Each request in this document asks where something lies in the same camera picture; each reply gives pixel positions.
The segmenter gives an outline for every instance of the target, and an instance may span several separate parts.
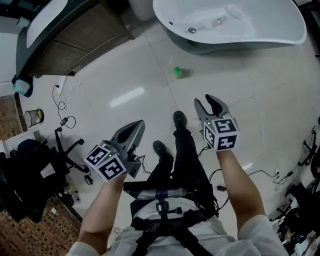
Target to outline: drain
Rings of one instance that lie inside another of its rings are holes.
[[[193,33],[196,33],[196,32],[197,32],[196,28],[195,28],[195,27],[193,27],[193,26],[189,27],[188,31],[189,31],[191,34],[193,34]]]

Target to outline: shoe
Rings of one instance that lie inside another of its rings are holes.
[[[161,141],[156,140],[152,144],[154,152],[158,155],[159,158],[163,157],[167,153],[167,148],[165,144],[163,144]]]
[[[174,126],[178,128],[186,128],[187,126],[187,117],[182,111],[176,111],[173,114]]]

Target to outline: black strap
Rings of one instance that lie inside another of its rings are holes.
[[[143,232],[143,235],[136,241],[137,247],[132,256],[145,256],[148,253],[148,247],[157,239],[158,235]]]
[[[210,252],[199,244],[198,238],[187,227],[179,228],[173,233],[173,236],[194,256],[212,256]]]
[[[207,218],[200,211],[189,210],[184,213],[182,218],[170,219],[170,230],[167,232],[159,231],[161,221],[134,218],[131,226],[136,230],[144,231],[142,236],[136,241],[137,247],[132,256],[145,256],[148,247],[162,236],[173,236],[183,247],[187,248],[194,256],[212,256],[205,248],[199,244],[199,240],[189,231],[189,227],[206,221]]]

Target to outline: white shirt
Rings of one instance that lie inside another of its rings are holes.
[[[182,208],[182,214],[172,213],[169,219],[182,218],[188,210],[198,210],[193,201],[185,198],[168,198],[170,209]],[[157,201],[152,201],[136,213],[134,217],[142,219],[159,219],[156,210]],[[268,218],[258,215],[248,220],[238,233],[238,240],[228,235],[217,217],[188,228],[197,238],[199,244],[213,256],[287,256],[277,234],[273,231]],[[103,256],[131,256],[136,250],[143,231],[129,226],[125,228],[111,245],[111,251]],[[76,242],[67,256],[98,256],[97,251],[83,242]],[[148,247],[147,256],[192,256],[173,236],[158,237]]]

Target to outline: brown rug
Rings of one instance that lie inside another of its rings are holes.
[[[28,218],[17,223],[4,210],[0,212],[0,256],[66,255],[78,238],[80,226],[57,197],[48,202],[38,224]]]
[[[0,140],[9,139],[22,132],[15,96],[0,97]]]

